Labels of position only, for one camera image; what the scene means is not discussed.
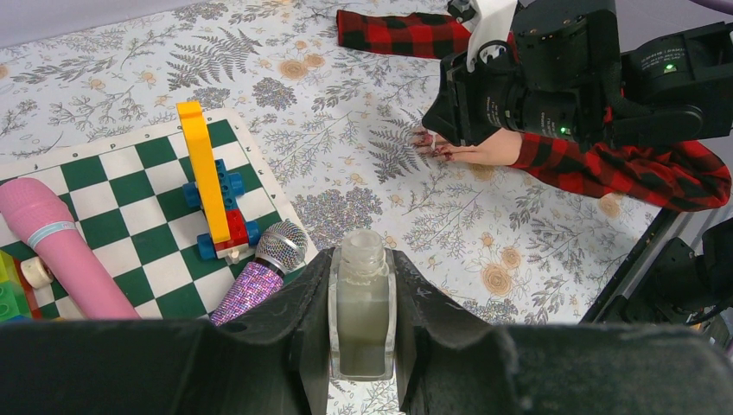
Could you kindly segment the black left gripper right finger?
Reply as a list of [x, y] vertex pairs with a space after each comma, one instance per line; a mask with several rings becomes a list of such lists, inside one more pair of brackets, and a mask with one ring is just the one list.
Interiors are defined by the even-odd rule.
[[397, 282], [396, 368], [406, 414], [514, 414], [516, 344], [430, 283], [404, 252]]

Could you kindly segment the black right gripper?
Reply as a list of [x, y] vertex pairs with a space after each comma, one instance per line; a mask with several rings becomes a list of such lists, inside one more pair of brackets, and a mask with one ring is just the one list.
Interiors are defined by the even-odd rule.
[[591, 146], [604, 138], [607, 104], [586, 41], [488, 41], [501, 52], [468, 69], [467, 53], [440, 62], [438, 95], [422, 118], [456, 146], [483, 143], [499, 129]]

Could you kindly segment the clear nail polish bottle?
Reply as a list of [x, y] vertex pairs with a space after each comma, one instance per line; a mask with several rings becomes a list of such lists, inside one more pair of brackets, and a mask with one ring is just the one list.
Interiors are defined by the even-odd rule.
[[393, 374], [397, 328], [392, 252], [370, 229], [346, 233], [333, 252], [328, 277], [331, 374], [373, 382]]

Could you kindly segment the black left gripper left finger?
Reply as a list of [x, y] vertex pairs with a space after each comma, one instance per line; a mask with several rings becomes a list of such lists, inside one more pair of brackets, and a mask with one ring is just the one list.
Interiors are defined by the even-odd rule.
[[224, 414], [324, 414], [328, 406], [328, 271], [323, 249], [299, 276], [221, 326], [227, 354]]

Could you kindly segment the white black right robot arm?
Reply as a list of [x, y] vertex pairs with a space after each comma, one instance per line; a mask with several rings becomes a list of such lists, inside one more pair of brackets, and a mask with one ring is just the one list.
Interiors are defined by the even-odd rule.
[[451, 144], [499, 129], [583, 150], [657, 147], [732, 128], [732, 27], [688, 29], [622, 52], [612, 1], [451, 1], [468, 48], [441, 61], [423, 126]]

